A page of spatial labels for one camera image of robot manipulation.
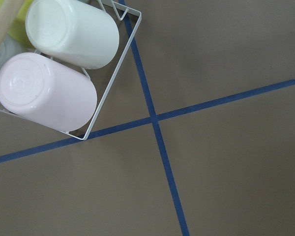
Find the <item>white cup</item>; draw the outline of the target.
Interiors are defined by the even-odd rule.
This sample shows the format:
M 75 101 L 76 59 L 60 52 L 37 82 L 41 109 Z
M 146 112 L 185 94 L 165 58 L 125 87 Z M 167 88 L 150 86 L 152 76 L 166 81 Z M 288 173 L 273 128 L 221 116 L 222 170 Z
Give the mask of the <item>white cup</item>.
M 114 19 L 78 0 L 35 0 L 27 11 L 25 26 L 36 49 L 79 67 L 102 68 L 118 51 Z

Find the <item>pink cup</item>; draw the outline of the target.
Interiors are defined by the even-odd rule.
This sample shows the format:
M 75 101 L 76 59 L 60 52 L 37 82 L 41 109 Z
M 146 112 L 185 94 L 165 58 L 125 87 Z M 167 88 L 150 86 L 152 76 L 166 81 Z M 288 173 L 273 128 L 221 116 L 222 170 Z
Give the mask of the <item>pink cup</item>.
M 90 78 L 37 53 L 21 53 L 0 69 L 0 103 L 10 112 L 69 132 L 93 116 L 97 93 Z

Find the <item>grey blue cup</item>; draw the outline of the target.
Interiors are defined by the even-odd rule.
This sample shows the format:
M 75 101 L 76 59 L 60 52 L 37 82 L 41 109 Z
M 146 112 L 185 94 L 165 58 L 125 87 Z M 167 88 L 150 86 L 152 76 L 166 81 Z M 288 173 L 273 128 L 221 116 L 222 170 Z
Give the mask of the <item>grey blue cup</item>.
M 19 42 L 7 35 L 0 45 L 0 69 L 11 57 L 26 51 Z

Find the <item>yellow cup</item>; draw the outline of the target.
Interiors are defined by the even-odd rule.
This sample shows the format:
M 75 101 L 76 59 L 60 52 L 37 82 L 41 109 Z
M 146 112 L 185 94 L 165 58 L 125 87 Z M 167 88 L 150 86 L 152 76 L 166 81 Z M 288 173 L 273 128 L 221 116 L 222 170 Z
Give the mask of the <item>yellow cup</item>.
M 32 4 L 33 0 L 24 1 L 22 7 L 20 8 L 18 15 L 16 16 L 14 22 L 11 24 L 11 27 L 8 31 L 8 35 L 18 41 L 23 47 L 28 49 L 33 49 L 34 46 L 31 44 L 28 39 L 25 20 L 27 11 Z

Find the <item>wooden stick on rack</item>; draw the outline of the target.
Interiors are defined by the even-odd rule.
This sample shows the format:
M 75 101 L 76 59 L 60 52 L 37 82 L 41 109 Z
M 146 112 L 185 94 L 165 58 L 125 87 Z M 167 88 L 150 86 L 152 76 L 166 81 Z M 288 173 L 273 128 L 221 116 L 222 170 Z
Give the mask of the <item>wooden stick on rack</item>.
M 23 0 L 4 0 L 0 8 L 0 45 L 20 11 Z

